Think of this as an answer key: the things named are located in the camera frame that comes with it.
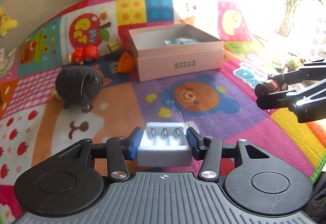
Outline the pink cardboard box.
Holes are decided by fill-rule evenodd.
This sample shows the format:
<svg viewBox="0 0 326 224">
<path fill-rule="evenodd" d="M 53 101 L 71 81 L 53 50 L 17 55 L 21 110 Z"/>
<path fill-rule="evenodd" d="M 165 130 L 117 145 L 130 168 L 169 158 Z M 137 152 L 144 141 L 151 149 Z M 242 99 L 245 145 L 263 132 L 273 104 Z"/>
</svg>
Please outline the pink cardboard box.
<svg viewBox="0 0 326 224">
<path fill-rule="evenodd" d="M 167 46 L 165 40 L 190 38 L 198 44 Z M 139 80 L 149 81 L 221 68 L 224 43 L 188 24 L 129 30 L 130 51 Z"/>
</svg>

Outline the black cylinder stick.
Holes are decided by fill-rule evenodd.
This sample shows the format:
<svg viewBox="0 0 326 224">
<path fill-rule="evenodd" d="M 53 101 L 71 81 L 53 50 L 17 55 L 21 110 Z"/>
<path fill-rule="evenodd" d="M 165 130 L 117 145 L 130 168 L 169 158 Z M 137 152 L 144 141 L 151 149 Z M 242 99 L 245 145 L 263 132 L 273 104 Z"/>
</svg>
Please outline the black cylinder stick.
<svg viewBox="0 0 326 224">
<path fill-rule="evenodd" d="M 104 55 L 104 58 L 108 61 L 110 60 L 118 61 L 122 57 L 123 53 L 124 51 L 116 51 L 113 53 L 108 53 Z"/>
</svg>

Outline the orange plastic toy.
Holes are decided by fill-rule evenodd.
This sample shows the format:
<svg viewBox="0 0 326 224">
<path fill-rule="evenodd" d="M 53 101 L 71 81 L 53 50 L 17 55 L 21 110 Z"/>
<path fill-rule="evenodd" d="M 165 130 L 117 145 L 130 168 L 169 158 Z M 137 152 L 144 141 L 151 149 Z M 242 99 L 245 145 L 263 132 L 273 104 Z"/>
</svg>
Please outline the orange plastic toy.
<svg viewBox="0 0 326 224">
<path fill-rule="evenodd" d="M 124 52 L 118 60 L 117 70 L 119 73 L 127 74 L 134 70 L 134 58 L 128 52 Z"/>
</svg>

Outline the white battery charger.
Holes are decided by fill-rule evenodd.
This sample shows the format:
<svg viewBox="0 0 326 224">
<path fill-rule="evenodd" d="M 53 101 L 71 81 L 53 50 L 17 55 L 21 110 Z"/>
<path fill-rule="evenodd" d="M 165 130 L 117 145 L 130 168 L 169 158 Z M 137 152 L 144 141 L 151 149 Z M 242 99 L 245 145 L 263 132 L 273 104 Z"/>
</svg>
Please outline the white battery charger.
<svg viewBox="0 0 326 224">
<path fill-rule="evenodd" d="M 184 123 L 149 122 L 137 149 L 139 167 L 189 167 L 192 148 Z"/>
</svg>

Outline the black plush toy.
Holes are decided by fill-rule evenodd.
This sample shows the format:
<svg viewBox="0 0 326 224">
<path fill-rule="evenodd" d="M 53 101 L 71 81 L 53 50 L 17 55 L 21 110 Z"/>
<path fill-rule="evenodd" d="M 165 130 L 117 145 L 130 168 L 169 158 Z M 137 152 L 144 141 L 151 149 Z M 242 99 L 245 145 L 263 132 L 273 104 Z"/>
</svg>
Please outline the black plush toy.
<svg viewBox="0 0 326 224">
<path fill-rule="evenodd" d="M 64 101 L 63 108 L 90 109 L 90 102 L 99 94 L 103 84 L 99 73 L 90 67 L 66 66 L 58 73 L 55 90 Z"/>
</svg>

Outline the blue tissue pack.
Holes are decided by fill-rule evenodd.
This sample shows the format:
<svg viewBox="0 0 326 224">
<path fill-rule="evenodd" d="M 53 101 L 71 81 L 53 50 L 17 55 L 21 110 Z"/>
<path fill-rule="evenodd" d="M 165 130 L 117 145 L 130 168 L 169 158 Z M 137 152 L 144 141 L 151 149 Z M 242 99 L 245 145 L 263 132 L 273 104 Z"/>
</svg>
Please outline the blue tissue pack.
<svg viewBox="0 0 326 224">
<path fill-rule="evenodd" d="M 167 46 L 171 45 L 188 45 L 188 44 L 198 44 L 200 41 L 190 38 L 175 38 L 172 40 L 165 40 Z"/>
</svg>

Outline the gold cylinder cap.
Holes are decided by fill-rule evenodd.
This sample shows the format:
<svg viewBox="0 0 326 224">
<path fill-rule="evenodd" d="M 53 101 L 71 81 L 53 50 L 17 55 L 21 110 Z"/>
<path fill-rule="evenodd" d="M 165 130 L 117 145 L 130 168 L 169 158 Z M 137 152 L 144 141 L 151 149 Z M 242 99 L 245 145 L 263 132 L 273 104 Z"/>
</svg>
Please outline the gold cylinder cap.
<svg viewBox="0 0 326 224">
<path fill-rule="evenodd" d="M 120 37 L 116 37 L 115 40 L 112 40 L 107 44 L 110 53 L 115 53 L 123 48 L 123 43 Z"/>
</svg>

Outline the red hooded doll figure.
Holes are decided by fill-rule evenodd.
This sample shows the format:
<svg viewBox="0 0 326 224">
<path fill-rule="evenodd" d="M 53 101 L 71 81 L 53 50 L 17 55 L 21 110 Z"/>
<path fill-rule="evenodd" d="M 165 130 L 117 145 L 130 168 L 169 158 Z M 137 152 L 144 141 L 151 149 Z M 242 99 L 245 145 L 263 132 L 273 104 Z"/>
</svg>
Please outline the red hooded doll figure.
<svg viewBox="0 0 326 224">
<path fill-rule="evenodd" d="M 68 55 L 68 61 L 73 64 L 83 65 L 85 62 L 98 60 L 100 51 L 96 46 L 88 45 L 76 47 L 74 52 Z"/>
</svg>

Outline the colourful cartoon play mat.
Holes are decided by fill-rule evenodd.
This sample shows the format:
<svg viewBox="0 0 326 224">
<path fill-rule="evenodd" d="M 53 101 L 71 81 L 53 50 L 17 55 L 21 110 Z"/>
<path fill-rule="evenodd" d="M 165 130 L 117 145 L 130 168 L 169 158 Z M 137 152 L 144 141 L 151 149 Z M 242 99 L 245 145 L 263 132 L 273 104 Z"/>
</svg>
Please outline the colourful cartoon play mat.
<svg viewBox="0 0 326 224">
<path fill-rule="evenodd" d="M 65 110 L 55 79 L 75 47 L 97 46 L 129 31 L 194 24 L 224 42 L 220 69 L 139 81 L 115 61 L 90 63 L 103 79 L 89 110 Z M 300 124 L 287 109 L 261 110 L 254 86 L 274 71 L 275 51 L 247 30 L 239 7 L 220 0 L 83 0 L 41 25 L 1 63 L 1 223 L 22 211 L 14 182 L 30 167 L 83 138 L 94 143 L 148 122 L 180 122 L 229 144 L 250 141 L 316 181 L 325 165 L 325 121 Z"/>
</svg>

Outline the yellow plush toys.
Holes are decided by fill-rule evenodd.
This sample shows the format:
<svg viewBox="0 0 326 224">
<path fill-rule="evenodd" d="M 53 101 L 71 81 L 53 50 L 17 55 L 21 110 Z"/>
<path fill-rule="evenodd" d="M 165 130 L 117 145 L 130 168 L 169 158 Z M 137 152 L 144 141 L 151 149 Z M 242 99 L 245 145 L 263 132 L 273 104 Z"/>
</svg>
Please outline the yellow plush toys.
<svg viewBox="0 0 326 224">
<path fill-rule="evenodd" d="M 0 26 L 1 37 L 4 37 L 9 31 L 14 29 L 18 25 L 18 22 L 15 19 L 12 19 L 9 16 L 5 15 L 2 8 L 0 8 L 0 19 L 1 19 L 1 26 Z"/>
</svg>

